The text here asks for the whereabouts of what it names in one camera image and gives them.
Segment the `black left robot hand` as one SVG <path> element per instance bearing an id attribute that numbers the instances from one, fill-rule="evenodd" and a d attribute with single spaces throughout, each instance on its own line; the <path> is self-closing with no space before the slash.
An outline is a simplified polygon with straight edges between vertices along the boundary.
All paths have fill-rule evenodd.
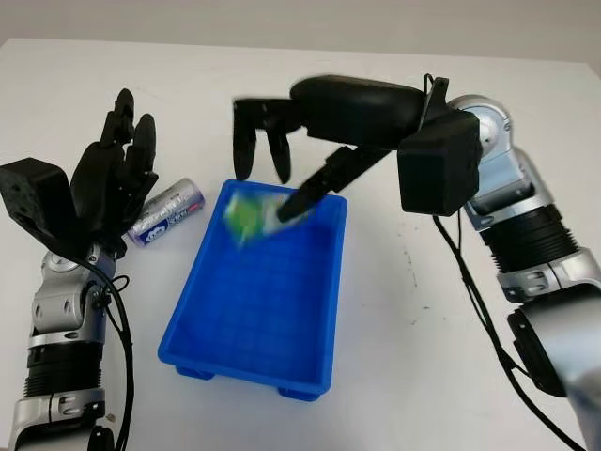
<path id="1" fill-rule="evenodd" d="M 134 120 L 134 98 L 120 90 L 107 113 L 100 140 L 84 151 L 70 181 L 75 210 L 85 235 L 115 259 L 127 252 L 122 236 L 139 218 L 159 176 L 154 117 Z"/>

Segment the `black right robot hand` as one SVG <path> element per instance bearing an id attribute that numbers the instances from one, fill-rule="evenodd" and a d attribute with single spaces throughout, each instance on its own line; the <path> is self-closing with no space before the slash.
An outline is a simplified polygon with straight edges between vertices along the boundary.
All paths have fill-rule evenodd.
<path id="1" fill-rule="evenodd" d="M 286 98 L 236 98 L 233 101 L 233 163 L 238 180 L 250 177 L 256 134 L 268 138 L 271 158 L 282 183 L 291 179 L 288 135 L 305 129 L 308 136 L 339 144 L 325 163 L 277 210 L 287 223 L 328 193 L 352 181 L 398 149 L 414 134 L 424 109 L 422 90 L 393 83 L 318 75 L 298 81 Z"/>

